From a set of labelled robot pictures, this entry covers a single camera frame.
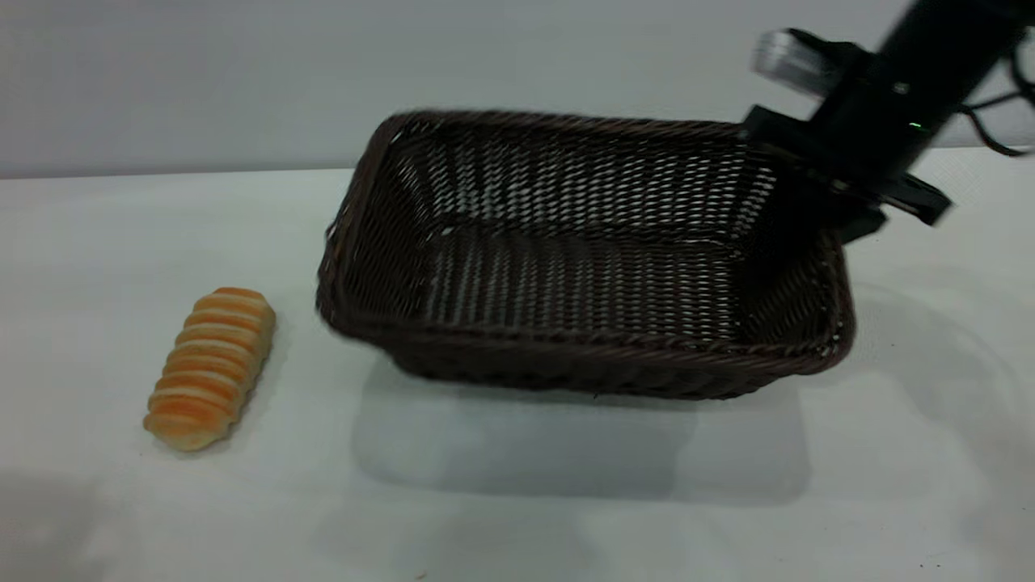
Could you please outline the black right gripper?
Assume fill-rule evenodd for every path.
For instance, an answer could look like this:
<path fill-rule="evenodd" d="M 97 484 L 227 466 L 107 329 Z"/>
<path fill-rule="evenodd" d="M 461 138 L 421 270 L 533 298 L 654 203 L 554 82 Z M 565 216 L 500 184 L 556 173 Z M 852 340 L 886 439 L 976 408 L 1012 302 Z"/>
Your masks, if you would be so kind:
<path fill-rule="evenodd" d="M 743 136 L 772 151 L 764 159 L 776 177 L 764 242 L 805 246 L 824 234 L 849 246 L 884 227 L 885 205 L 938 224 L 953 203 L 910 167 L 952 114 L 927 90 L 862 78 L 842 82 L 809 120 L 755 106 Z"/>

